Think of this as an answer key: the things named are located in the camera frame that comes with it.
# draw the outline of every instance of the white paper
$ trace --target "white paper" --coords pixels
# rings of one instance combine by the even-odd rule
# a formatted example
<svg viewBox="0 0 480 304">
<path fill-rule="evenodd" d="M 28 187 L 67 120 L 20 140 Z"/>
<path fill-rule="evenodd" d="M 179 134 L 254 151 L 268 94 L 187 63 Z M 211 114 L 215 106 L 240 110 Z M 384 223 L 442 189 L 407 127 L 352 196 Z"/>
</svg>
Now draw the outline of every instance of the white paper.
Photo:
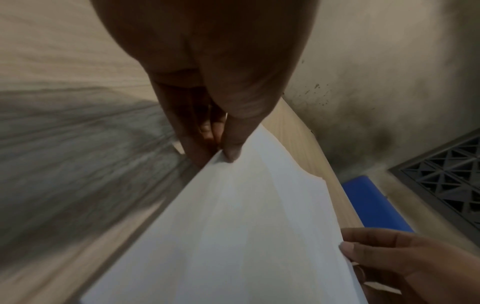
<svg viewBox="0 0 480 304">
<path fill-rule="evenodd" d="M 259 127 L 217 154 L 83 304 L 367 304 L 325 182 Z"/>
</svg>

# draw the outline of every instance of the wall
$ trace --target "wall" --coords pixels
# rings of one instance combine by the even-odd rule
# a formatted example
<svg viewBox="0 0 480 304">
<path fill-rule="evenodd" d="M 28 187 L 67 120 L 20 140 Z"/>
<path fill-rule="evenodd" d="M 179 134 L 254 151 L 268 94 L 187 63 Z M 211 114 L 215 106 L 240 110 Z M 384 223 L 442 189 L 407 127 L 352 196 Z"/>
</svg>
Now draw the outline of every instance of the wall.
<svg viewBox="0 0 480 304">
<path fill-rule="evenodd" d="M 324 0 L 285 100 L 340 180 L 480 127 L 480 3 Z"/>
</svg>

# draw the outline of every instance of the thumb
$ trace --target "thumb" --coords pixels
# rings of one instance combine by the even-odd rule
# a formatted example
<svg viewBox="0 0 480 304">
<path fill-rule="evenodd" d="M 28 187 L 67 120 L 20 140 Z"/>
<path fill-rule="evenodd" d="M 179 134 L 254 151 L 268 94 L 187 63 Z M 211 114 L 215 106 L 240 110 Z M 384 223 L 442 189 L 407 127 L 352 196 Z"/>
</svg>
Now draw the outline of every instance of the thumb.
<svg viewBox="0 0 480 304">
<path fill-rule="evenodd" d="M 267 114 L 241 119 L 228 114 L 221 136 L 220 147 L 230 161 L 233 162 L 238 159 L 245 141 L 247 141 L 248 137 L 255 131 L 266 116 Z"/>
<path fill-rule="evenodd" d="M 399 248 L 372 247 L 359 243 L 342 242 L 340 251 L 350 260 L 366 267 L 401 274 L 406 264 L 406 255 Z"/>
</svg>

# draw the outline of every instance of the finger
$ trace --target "finger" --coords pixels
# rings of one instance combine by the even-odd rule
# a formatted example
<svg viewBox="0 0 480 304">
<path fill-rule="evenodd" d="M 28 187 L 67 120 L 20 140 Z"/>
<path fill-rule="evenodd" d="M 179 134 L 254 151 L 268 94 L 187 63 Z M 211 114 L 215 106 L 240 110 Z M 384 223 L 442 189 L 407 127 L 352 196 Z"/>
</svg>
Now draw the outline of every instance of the finger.
<svg viewBox="0 0 480 304">
<path fill-rule="evenodd" d="M 192 104 L 195 120 L 200 132 L 205 139 L 211 153 L 216 153 L 217 147 L 210 124 L 210 103 L 212 99 L 205 87 L 190 89 L 190 102 Z"/>
<path fill-rule="evenodd" d="M 408 265 L 408 256 L 398 248 L 372 247 L 359 243 L 342 242 L 341 252 L 361 266 L 402 274 Z"/>
<path fill-rule="evenodd" d="M 360 265 L 355 265 L 353 270 L 361 284 L 365 282 L 376 282 L 392 288 L 400 288 L 400 276 L 393 272 Z"/>
<path fill-rule="evenodd" d="M 378 290 L 373 287 L 361 286 L 368 304 L 400 304 L 405 303 L 401 294 L 393 293 L 385 290 Z"/>
<path fill-rule="evenodd" d="M 192 162 L 203 167 L 212 157 L 197 125 L 188 89 L 151 82 L 155 94 L 175 134 Z"/>
<path fill-rule="evenodd" d="M 380 228 L 343 228 L 343 240 L 378 247 L 408 247 L 418 236 L 391 229 Z"/>
<path fill-rule="evenodd" d="M 236 118 L 232 115 L 228 116 L 220 146 L 230 161 L 238 159 L 243 144 L 259 126 L 265 116 L 262 115 L 245 119 Z"/>
<path fill-rule="evenodd" d="M 210 108 L 211 132 L 213 133 L 213 138 L 215 139 L 215 143 L 217 145 L 220 145 L 222 140 L 222 134 L 224 133 L 226 120 L 227 114 L 225 111 L 212 101 Z"/>
</svg>

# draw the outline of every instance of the wood grain surface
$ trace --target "wood grain surface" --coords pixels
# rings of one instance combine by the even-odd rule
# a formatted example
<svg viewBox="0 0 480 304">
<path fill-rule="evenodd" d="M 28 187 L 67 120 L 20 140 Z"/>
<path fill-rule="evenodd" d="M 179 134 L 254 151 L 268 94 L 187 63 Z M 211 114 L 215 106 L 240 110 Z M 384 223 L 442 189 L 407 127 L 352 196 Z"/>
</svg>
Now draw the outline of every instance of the wood grain surface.
<svg viewBox="0 0 480 304">
<path fill-rule="evenodd" d="M 87 0 L 0 12 L 0 294 L 60 304 L 85 290 L 197 170 L 148 78 Z M 282 100 L 265 127 L 323 177 L 341 226 L 360 221 L 315 137 Z"/>
</svg>

